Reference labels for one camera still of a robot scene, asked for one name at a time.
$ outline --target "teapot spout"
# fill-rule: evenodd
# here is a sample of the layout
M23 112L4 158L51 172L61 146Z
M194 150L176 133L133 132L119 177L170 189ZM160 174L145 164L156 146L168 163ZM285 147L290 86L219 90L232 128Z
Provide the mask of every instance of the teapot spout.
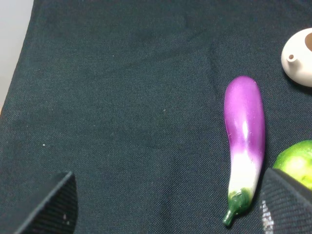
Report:
M289 55L287 61L291 71L297 70L300 66L300 61L297 59L296 55Z

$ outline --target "green stem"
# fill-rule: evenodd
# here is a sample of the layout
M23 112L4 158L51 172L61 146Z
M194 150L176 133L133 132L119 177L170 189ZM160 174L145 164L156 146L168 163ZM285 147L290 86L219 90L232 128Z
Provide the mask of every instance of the green stem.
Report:
M230 226L235 215L246 211L251 203L249 190L241 189L241 191L230 195L228 211L223 219L223 224Z

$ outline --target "lime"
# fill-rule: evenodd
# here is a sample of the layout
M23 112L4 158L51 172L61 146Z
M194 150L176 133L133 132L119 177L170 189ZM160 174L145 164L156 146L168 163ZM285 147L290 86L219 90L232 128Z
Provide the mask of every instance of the lime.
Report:
M282 170L312 190L312 140L304 140L281 152L273 168Z

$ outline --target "white wall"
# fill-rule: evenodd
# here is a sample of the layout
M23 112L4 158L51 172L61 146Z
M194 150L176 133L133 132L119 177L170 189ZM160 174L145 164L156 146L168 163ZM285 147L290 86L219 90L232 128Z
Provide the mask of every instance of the white wall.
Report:
M20 56L34 0L0 0L0 110Z

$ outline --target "eggplant stem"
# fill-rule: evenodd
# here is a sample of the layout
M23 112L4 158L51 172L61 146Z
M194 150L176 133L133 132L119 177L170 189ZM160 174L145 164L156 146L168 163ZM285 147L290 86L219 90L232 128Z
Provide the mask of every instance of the eggplant stem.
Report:
M226 226L230 226L234 215L235 215L235 213L229 208L224 219L223 219L223 224Z

